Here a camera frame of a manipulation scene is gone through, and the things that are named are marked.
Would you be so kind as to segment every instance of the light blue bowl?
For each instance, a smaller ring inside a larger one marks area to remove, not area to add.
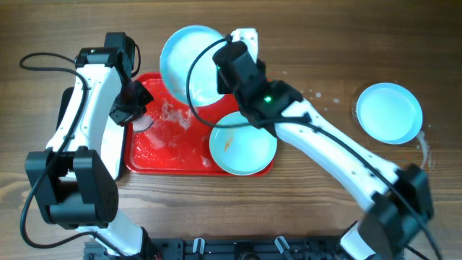
[[[412,140],[422,128],[419,101],[404,87],[378,83],[359,97],[357,117],[362,128],[374,139],[387,144]]]
[[[239,124],[248,120],[239,112],[220,119],[219,124]],[[235,129],[213,128],[209,140],[210,153],[218,166],[238,176],[263,170],[276,154],[277,140],[265,129],[253,126]]]
[[[178,101],[186,99],[186,77],[194,59],[213,42],[222,39],[216,30],[202,25],[191,25],[175,32],[166,42],[160,55],[160,74],[169,93]],[[195,106],[217,102],[223,95],[217,92],[217,68],[212,56],[225,43],[205,53],[195,65],[189,84],[191,101]]]

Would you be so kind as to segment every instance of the red plastic tray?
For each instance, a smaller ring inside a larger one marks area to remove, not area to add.
[[[197,121],[187,105],[169,94],[159,73],[146,73],[137,80],[154,97],[154,102],[147,106],[147,115],[152,117],[154,124],[138,134],[133,132],[131,125],[128,126],[124,160],[129,170],[142,174],[234,176],[223,171],[210,155],[212,128]],[[237,110],[237,103],[231,95],[197,108],[201,117],[215,123]],[[271,161],[252,176],[267,174],[273,164]]]

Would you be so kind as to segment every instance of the bowl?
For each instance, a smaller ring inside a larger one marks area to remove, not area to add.
[[[226,115],[218,124],[245,123],[239,112]],[[265,129],[244,126],[235,129],[213,128],[210,153],[218,166],[228,173],[248,176],[263,170],[276,154],[277,139]]]
[[[160,55],[160,74],[176,100],[188,104],[186,77],[191,64],[200,52],[220,39],[223,35],[202,25],[184,27],[168,39]],[[217,68],[212,56],[224,45],[220,43],[207,51],[193,69],[189,87],[194,106],[210,105],[223,97],[217,92]]]
[[[419,101],[406,88],[394,83],[368,87],[357,101],[356,112],[361,127],[386,144],[412,140],[423,123]]]

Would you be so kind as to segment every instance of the black cable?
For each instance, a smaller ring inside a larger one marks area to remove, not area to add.
[[[40,177],[34,183],[32,189],[29,192],[29,195],[27,195],[26,201],[24,203],[24,207],[22,208],[21,220],[20,220],[20,224],[19,224],[22,239],[24,240],[24,242],[26,242],[27,245],[32,246],[33,248],[48,249],[48,248],[55,248],[56,246],[61,246],[61,245],[65,244],[65,243],[68,243],[69,241],[75,240],[75,239],[80,238],[80,237],[85,236],[85,235],[91,235],[94,238],[97,238],[100,241],[102,241],[103,243],[105,243],[109,248],[114,250],[117,254],[121,255],[121,257],[123,258],[123,254],[121,253],[121,251],[118,248],[116,248],[115,246],[108,243],[100,234],[98,234],[96,232],[89,231],[89,232],[79,233],[79,234],[73,235],[73,236],[71,236],[69,238],[66,238],[66,239],[63,239],[61,241],[58,241],[58,242],[55,242],[55,243],[52,243],[52,244],[48,244],[48,245],[42,245],[42,244],[35,243],[32,240],[30,240],[29,236],[27,235],[26,219],[27,219],[27,213],[29,211],[30,203],[32,202],[32,199],[33,199],[35,193],[37,192],[38,188],[40,187],[43,179],[48,175],[48,172],[56,164],[57,159],[59,158],[60,154],[64,151],[64,149],[66,148],[69,141],[73,138],[75,128],[77,127],[79,119],[82,116],[82,112],[83,112],[84,107],[85,107],[85,102],[87,100],[87,93],[88,93],[87,81],[85,80],[85,78],[80,73],[78,73],[78,72],[76,72],[76,71],[74,71],[72,69],[60,68],[60,67],[33,67],[33,66],[24,65],[24,62],[28,58],[32,58],[34,56],[53,56],[53,57],[57,57],[57,58],[60,58],[60,59],[64,59],[64,60],[69,61],[71,63],[74,63],[73,60],[71,60],[70,58],[67,58],[65,56],[56,54],[56,53],[46,53],[46,52],[31,53],[31,54],[26,55],[26,56],[21,58],[21,60],[19,61],[19,66],[21,68],[23,68],[23,69],[30,70],[30,71],[37,71],[37,72],[66,72],[66,73],[70,73],[70,74],[73,74],[73,75],[77,76],[80,79],[80,81],[82,82],[82,99],[80,101],[79,107],[77,108],[77,112],[76,112],[76,115],[74,117],[74,120],[72,121],[71,126],[69,127],[69,131],[67,132],[67,135],[64,137],[63,143],[58,148],[55,155],[51,158],[50,162],[46,165],[45,170],[43,171],[43,173],[40,175]]]
[[[306,126],[313,131],[317,131],[319,133],[324,134],[326,137],[330,138],[332,141],[335,143],[339,144],[342,146],[346,151],[351,153],[353,156],[355,156],[368,170],[370,170],[375,176],[377,176],[384,184],[398,197],[398,199],[403,203],[403,205],[409,210],[411,213],[412,217],[416,220],[417,224],[419,224],[420,228],[424,232],[425,236],[427,237],[427,240],[429,244],[431,245],[433,251],[435,252],[435,255],[438,260],[443,259],[440,250],[437,247],[437,244],[435,242],[435,239],[433,238],[432,234],[428,230],[427,225],[423,222],[423,220],[420,218],[420,216],[415,212],[415,210],[411,207],[411,205],[406,201],[405,198],[393,187],[393,184],[391,184],[383,175],[375,169],[371,164],[369,164],[366,159],[361,157],[357,152],[355,152],[351,147],[349,147],[347,144],[342,142],[340,139],[338,139],[336,136],[333,134],[327,132],[326,130],[322,129],[321,127],[314,126],[311,123],[308,123],[305,118],[299,117],[299,118],[273,118],[273,119],[265,119],[265,120],[260,120],[260,121],[254,121],[254,122],[249,122],[249,123],[238,123],[238,124],[233,124],[233,125],[219,125],[215,123],[208,122],[201,118],[199,114],[196,112],[193,103],[191,101],[191,94],[190,94],[190,87],[189,87],[189,82],[191,80],[191,74],[194,69],[194,66],[197,64],[199,59],[211,48],[215,47],[217,44],[222,43],[227,41],[227,38],[223,38],[220,40],[217,40],[216,42],[212,43],[209,47],[205,48],[200,54],[194,59],[193,63],[191,64],[191,67],[189,68],[188,71],[188,76],[186,77],[186,98],[188,100],[188,106],[191,109],[191,112],[194,114],[194,116],[202,122],[203,124],[206,124],[207,126],[210,127],[217,127],[217,128],[236,128],[236,127],[242,127],[242,126],[259,126],[259,125],[264,125],[264,124],[275,124],[275,123],[292,123],[292,124],[300,124],[303,126]]]
[[[135,77],[138,74],[139,67],[141,66],[141,53],[139,52],[139,46],[136,43],[135,43],[135,48],[136,48],[136,51],[138,51],[138,67],[136,68],[135,72],[131,73],[131,77]]]
[[[417,250],[413,249],[411,246],[407,245],[406,246],[407,250],[411,251],[413,254],[416,256],[420,257],[423,260],[430,260],[426,256],[424,256],[422,253],[418,252]]]

